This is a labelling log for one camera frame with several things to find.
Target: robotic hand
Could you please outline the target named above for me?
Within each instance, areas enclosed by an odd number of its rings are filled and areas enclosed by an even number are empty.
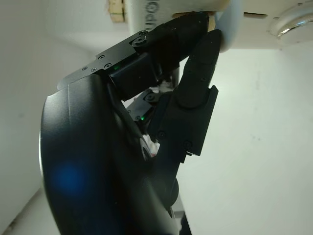
[[[141,31],[65,77],[46,99],[41,169],[62,235],[179,234],[176,174],[186,154],[200,155],[218,93],[208,85],[221,32],[207,33],[207,25],[204,13],[192,13]],[[149,89],[162,82],[175,89]],[[156,156],[143,134],[160,143]]]

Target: white wall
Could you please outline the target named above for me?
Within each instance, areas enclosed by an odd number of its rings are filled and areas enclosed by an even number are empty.
[[[0,234],[40,187],[45,98],[94,56],[46,36],[40,8],[38,0],[0,3]]]
[[[312,44],[221,54],[200,157],[179,169],[195,235],[313,234]]]

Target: black robotic finger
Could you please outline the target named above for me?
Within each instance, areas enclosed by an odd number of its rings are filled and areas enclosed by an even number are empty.
[[[175,98],[184,108],[195,108],[203,104],[207,87],[212,79],[220,53],[222,33],[208,32],[190,53]]]

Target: green led light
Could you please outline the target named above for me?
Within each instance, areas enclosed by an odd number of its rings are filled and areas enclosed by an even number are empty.
[[[115,65],[115,66],[113,67],[114,70],[118,70],[119,68],[120,68],[119,65]]]

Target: black curved cover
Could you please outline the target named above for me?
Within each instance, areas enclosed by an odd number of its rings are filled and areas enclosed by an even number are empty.
[[[41,168],[62,235],[178,234],[141,138],[108,78],[87,76],[46,99]]]

